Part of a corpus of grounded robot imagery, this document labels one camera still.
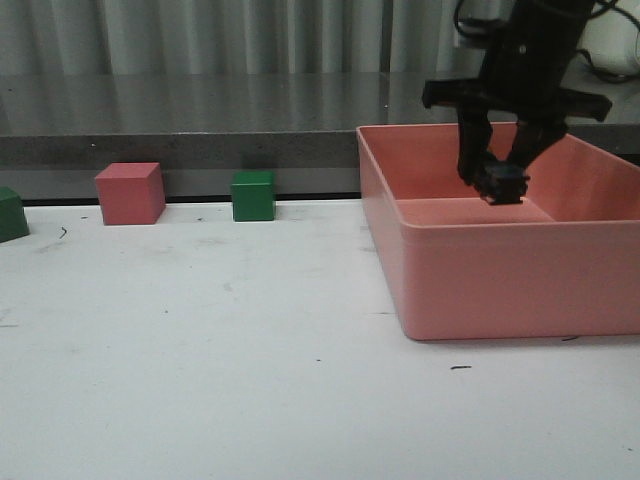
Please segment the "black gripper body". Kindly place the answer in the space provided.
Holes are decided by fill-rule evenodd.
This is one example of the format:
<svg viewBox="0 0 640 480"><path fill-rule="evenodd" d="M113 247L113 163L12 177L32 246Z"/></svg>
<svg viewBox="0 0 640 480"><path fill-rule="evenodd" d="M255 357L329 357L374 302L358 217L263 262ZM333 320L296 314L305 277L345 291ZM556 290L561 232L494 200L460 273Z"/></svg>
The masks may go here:
<svg viewBox="0 0 640 480"><path fill-rule="evenodd" d="M489 30L478 75L426 81L423 105L510 112L525 121L604 120L612 106L607 97L562 86L594 6L593 1L515 2L508 20Z"/></svg>

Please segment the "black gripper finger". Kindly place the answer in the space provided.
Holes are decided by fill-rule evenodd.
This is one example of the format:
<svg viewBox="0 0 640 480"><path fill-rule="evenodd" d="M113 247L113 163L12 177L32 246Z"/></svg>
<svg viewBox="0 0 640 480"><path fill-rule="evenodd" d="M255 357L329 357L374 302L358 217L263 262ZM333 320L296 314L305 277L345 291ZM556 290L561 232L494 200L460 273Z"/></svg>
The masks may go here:
<svg viewBox="0 0 640 480"><path fill-rule="evenodd" d="M487 157L493 133L484 108L457 107L459 154L457 171L466 185L472 185Z"/></svg>
<svg viewBox="0 0 640 480"><path fill-rule="evenodd" d="M507 162L526 170L544 151L561 140L567 131L564 119L519 119Z"/></svg>

